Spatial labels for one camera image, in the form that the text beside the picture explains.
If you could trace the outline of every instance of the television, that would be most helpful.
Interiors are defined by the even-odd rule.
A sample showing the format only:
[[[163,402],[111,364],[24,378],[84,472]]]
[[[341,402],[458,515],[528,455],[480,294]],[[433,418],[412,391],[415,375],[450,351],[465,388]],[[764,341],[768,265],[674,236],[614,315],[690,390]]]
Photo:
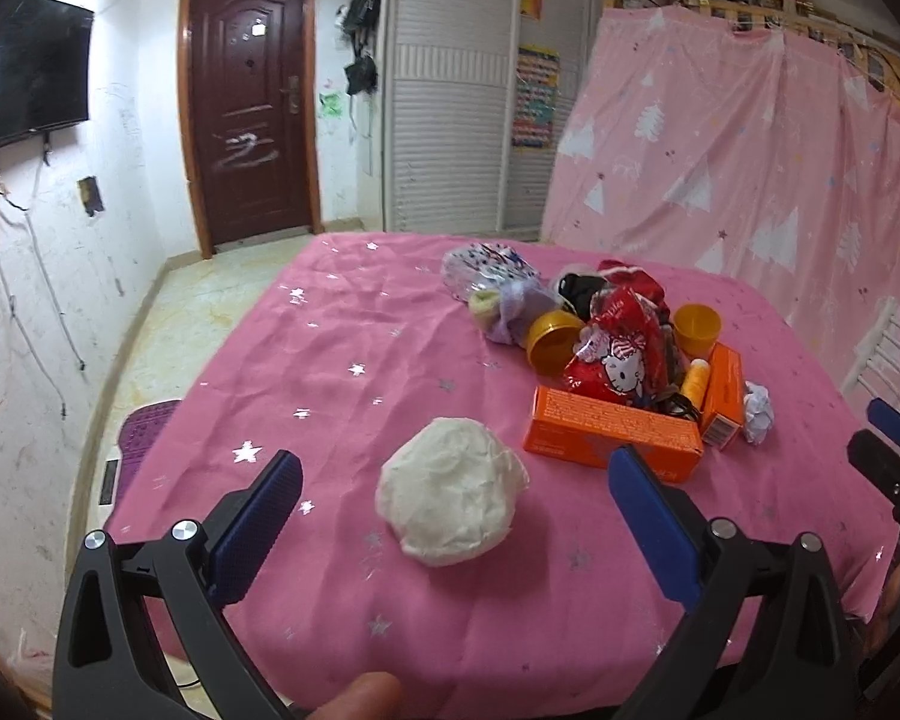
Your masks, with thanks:
[[[24,0],[0,31],[0,146],[89,119],[93,12]]]

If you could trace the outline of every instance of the silver screw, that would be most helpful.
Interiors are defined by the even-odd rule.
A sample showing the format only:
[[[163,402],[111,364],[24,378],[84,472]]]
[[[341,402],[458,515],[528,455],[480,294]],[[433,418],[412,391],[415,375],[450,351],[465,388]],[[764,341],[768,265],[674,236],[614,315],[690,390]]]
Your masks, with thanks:
[[[737,526],[732,521],[720,517],[710,524],[710,532],[724,541],[737,535]]]
[[[197,523],[193,522],[192,519],[181,519],[173,527],[172,533],[177,541],[189,541],[194,536],[197,536]]]
[[[90,531],[83,540],[83,546],[87,549],[98,549],[106,541],[106,533],[103,531]]]
[[[800,536],[800,546],[807,552],[820,552],[823,542],[816,533],[804,533]]]

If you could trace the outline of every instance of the brown door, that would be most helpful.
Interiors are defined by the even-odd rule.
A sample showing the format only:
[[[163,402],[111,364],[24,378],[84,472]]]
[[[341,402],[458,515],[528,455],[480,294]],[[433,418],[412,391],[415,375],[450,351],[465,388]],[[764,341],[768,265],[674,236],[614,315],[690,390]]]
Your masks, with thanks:
[[[213,245],[312,226],[304,0],[190,0],[190,108]]]

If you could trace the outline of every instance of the wooden door frame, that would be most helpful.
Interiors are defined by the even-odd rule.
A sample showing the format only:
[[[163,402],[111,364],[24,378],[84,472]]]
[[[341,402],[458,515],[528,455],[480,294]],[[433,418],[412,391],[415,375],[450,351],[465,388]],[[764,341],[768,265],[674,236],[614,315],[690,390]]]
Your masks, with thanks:
[[[320,215],[320,185],[317,173],[317,109],[314,106],[314,78],[317,63],[316,0],[303,0],[303,129],[306,145],[307,194],[310,201],[310,217],[314,233],[323,232]],[[193,54],[191,50],[190,0],[180,0],[178,13],[178,37],[176,38],[176,93],[180,114],[180,140],[183,145],[183,166],[187,176],[190,207],[197,228],[200,256],[209,260],[213,256],[210,223],[206,201],[200,181],[199,163],[194,143],[194,116],[190,105],[193,80]]]

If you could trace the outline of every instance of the table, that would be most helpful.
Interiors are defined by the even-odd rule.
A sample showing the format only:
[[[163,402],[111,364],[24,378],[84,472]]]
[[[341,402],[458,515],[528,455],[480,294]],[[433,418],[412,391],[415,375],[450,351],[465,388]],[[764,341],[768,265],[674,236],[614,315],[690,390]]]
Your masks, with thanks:
[[[403,680],[408,717],[618,704],[682,614],[660,595],[597,469],[518,450],[530,489],[512,533],[460,565],[404,557],[375,514],[381,464],[435,416],[480,420],[514,448],[527,429],[536,379],[522,350],[485,341],[440,280],[442,255],[461,243],[382,233],[315,240],[209,362],[109,525],[117,541],[157,538],[249,485],[276,450],[298,454],[300,508],[226,617],[274,688],[303,706],[379,669]],[[545,275],[604,256],[515,246]],[[755,290],[644,265],[672,307],[706,302],[722,314],[722,340],[741,352],[746,378],[768,386],[778,420],[759,447],[707,447],[684,490],[704,515],[731,517],[752,538],[819,533],[845,609],[869,617],[898,528],[847,464],[855,417]],[[749,603],[741,614],[729,661],[740,658],[755,610]],[[156,624],[173,651],[168,621]]]

